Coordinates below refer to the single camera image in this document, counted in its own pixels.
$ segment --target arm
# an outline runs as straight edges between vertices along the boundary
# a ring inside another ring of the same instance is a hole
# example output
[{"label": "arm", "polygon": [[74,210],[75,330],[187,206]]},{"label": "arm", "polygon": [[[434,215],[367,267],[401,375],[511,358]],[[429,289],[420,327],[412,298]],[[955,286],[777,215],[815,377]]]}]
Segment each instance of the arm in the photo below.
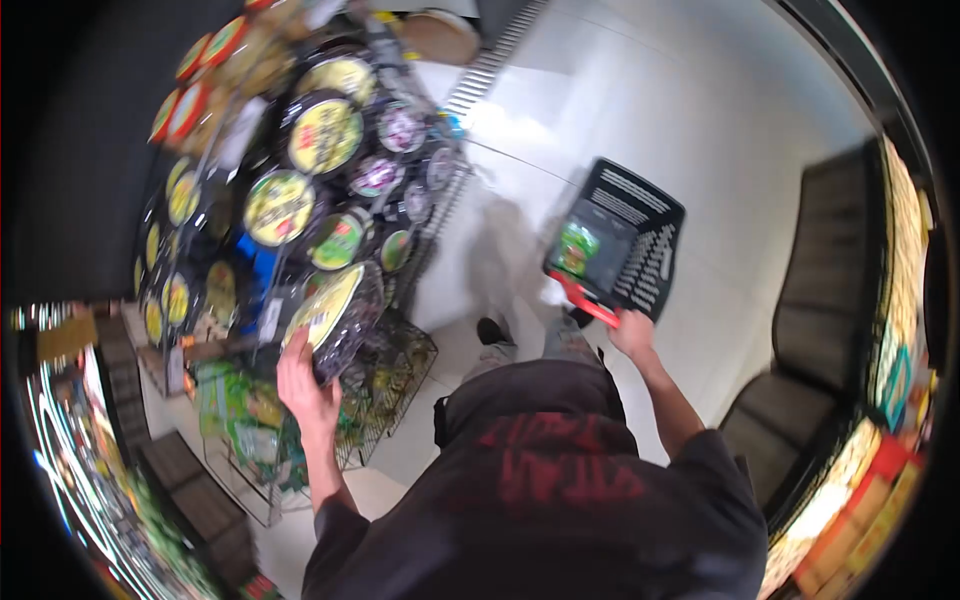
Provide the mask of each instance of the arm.
[{"label": "arm", "polygon": [[653,322],[639,311],[625,311],[620,314],[620,327],[608,333],[613,345],[630,358],[647,384],[660,443],[674,460],[686,443],[704,430],[704,424],[660,363],[653,347]]},{"label": "arm", "polygon": [[303,328],[290,339],[276,365],[276,390],[300,426],[314,515],[331,501],[339,501],[359,514],[334,453],[342,395],[340,382],[334,380],[323,388],[317,385],[311,353],[307,330]]}]

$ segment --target price tag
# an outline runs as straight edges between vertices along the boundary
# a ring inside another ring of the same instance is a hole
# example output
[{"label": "price tag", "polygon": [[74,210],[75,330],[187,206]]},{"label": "price tag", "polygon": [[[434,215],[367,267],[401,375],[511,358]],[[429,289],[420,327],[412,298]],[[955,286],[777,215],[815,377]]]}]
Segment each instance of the price tag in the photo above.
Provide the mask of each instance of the price tag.
[{"label": "price tag", "polygon": [[267,307],[263,310],[263,316],[260,317],[260,336],[262,344],[268,344],[274,340],[276,333],[276,322],[280,319],[280,308],[283,306],[283,298],[272,298]]},{"label": "price tag", "polygon": [[173,396],[183,391],[183,348],[170,348],[170,360],[167,361],[167,395]]},{"label": "price tag", "polygon": [[259,96],[251,98],[237,115],[236,121],[230,128],[230,133],[220,147],[218,165],[221,169],[232,171],[240,166],[243,154],[250,145],[250,139],[260,123],[263,111],[267,109],[267,101]]}]

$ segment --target jeans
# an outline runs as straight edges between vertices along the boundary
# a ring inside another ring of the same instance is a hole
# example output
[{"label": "jeans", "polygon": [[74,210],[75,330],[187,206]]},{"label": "jeans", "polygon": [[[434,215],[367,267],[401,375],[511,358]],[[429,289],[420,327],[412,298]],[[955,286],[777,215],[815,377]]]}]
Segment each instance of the jeans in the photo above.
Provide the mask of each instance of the jeans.
[{"label": "jeans", "polygon": [[[593,348],[577,326],[577,322],[567,315],[554,319],[546,328],[546,337],[543,341],[543,358],[555,360],[572,360],[573,362],[591,365],[603,369],[603,364]],[[500,342],[484,346],[480,358],[465,376],[469,381],[477,375],[493,371],[497,367],[505,367],[516,362],[516,345],[510,342]]]}]

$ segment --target hand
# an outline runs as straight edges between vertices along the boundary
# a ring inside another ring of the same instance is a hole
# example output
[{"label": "hand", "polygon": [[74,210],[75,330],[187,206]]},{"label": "hand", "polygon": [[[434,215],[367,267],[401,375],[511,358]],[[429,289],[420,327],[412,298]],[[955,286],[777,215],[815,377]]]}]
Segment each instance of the hand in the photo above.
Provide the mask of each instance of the hand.
[{"label": "hand", "polygon": [[298,329],[290,338],[276,364],[276,392],[297,418],[301,434],[333,438],[340,417],[340,380],[322,388],[313,376],[313,348],[307,343],[309,331]]},{"label": "hand", "polygon": [[618,316],[620,327],[607,327],[607,335],[616,349],[635,363],[654,354],[654,322],[638,310],[625,310]]}]

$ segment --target black shopping basket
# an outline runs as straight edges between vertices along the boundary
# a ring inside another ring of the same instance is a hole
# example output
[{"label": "black shopping basket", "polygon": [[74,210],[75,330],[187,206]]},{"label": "black shopping basket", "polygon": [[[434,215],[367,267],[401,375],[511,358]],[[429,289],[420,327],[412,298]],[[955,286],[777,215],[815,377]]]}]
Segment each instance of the black shopping basket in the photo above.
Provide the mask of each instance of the black shopping basket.
[{"label": "black shopping basket", "polygon": [[[642,177],[597,158],[587,184],[566,215],[543,271],[564,285],[574,305],[613,327],[616,312],[639,310],[654,322],[673,282],[675,255],[686,211]],[[564,231],[587,231],[593,253],[563,241]]]}]

